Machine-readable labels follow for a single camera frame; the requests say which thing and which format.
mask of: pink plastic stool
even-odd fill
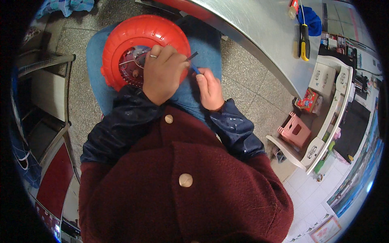
[[[290,112],[290,120],[285,127],[278,127],[277,132],[281,134],[282,139],[302,149],[311,136],[311,130],[294,113]]]

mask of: blue wire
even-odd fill
[[[201,74],[200,71],[197,69],[197,67],[194,66],[192,63],[191,63],[191,68],[193,69],[193,71],[194,71],[196,74]]]

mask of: maroon coat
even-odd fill
[[[82,240],[282,242],[293,204],[266,154],[241,162],[200,120],[172,107],[165,115],[115,166],[81,165]]]

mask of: blue jeans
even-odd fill
[[[104,115],[112,110],[114,98],[117,92],[105,83],[105,78],[100,72],[102,55],[108,35],[118,25],[113,24],[98,31],[89,41],[86,48],[86,64],[88,67],[89,80],[97,103]],[[192,16],[186,16],[176,21],[188,38],[192,53],[199,54],[192,59],[197,67],[208,67],[214,76],[221,80],[221,51],[219,31],[210,25]],[[188,76],[181,83],[175,94],[167,102],[179,108],[210,127],[208,110],[200,103],[200,90],[196,79],[192,77],[190,70]]]

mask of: coat button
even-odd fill
[[[184,173],[180,175],[178,182],[182,187],[190,187],[193,184],[193,177],[190,174]]]
[[[165,122],[168,123],[168,124],[172,124],[173,123],[173,116],[172,115],[166,115],[165,116]]]

